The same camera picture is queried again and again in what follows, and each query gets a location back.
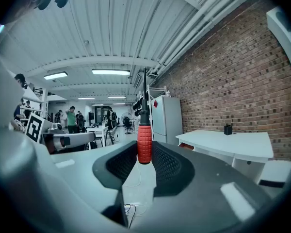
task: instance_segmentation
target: green shirt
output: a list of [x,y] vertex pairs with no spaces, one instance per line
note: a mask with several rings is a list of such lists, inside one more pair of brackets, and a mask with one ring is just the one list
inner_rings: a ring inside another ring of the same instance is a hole
[[74,112],[66,112],[67,113],[67,121],[68,121],[68,126],[75,126],[76,125],[76,115]]

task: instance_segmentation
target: brick wall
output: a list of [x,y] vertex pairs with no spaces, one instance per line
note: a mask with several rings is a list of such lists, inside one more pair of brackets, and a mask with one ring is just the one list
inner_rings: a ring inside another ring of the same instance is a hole
[[276,159],[291,159],[291,65],[267,28],[269,0],[248,0],[154,86],[179,97],[183,132],[267,132]]

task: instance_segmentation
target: white pipe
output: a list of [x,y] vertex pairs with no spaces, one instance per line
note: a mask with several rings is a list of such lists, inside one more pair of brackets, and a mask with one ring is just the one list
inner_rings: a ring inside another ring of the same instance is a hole
[[221,0],[217,5],[215,5],[209,13],[205,15],[205,17],[191,30],[191,32],[185,37],[185,39],[177,46],[177,48],[173,51],[173,53],[169,56],[167,61],[165,61],[165,65],[167,65],[174,56],[187,44],[187,42],[201,29],[201,27],[221,8],[223,8],[228,2],[231,0]]
[[[176,37],[176,39],[173,41],[171,46],[167,49],[164,56],[161,58],[160,62],[163,63],[165,60],[170,56],[172,51],[177,47],[177,45],[180,43],[182,38],[188,33],[188,31],[191,29],[191,27],[198,21],[198,19],[216,2],[217,0],[207,0],[204,5],[201,7],[199,11],[193,16],[193,18],[188,22],[188,24],[184,27],[184,29],[179,33],[179,35]],[[151,70],[150,73],[156,72],[157,69],[160,67],[160,64],[158,63],[156,67]]]
[[[222,20],[224,17],[226,17],[226,15],[228,15],[231,11],[233,11],[234,9],[236,9],[240,4],[242,4],[244,1],[246,0],[234,0],[231,4],[229,4],[223,11],[221,11],[212,21],[214,22],[214,24],[218,23],[220,20]],[[198,35],[194,36],[193,39],[190,40],[190,42],[188,42],[186,44],[186,46],[179,52],[176,54],[176,56],[172,59],[171,62],[169,62],[166,66],[163,66],[159,71],[158,71],[158,76],[166,69],[169,68],[171,63],[175,60],[175,58],[179,58],[184,52],[187,51],[187,49],[189,49],[190,47],[192,47],[192,45],[196,42],[196,39],[198,39],[199,35],[203,36],[205,33],[207,33],[210,28],[204,27]]]

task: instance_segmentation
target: man in green shirt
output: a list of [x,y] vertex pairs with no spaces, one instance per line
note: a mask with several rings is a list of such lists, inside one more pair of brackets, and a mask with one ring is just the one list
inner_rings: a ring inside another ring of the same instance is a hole
[[74,114],[74,109],[75,109],[74,106],[71,106],[69,110],[66,110],[68,130],[70,134],[78,133],[77,120],[76,120],[76,115]]

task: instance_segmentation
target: red handle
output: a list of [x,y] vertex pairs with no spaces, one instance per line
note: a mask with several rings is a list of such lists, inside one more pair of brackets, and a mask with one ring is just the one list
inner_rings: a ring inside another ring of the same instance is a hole
[[152,131],[151,126],[139,126],[137,137],[138,161],[148,164],[152,159]]

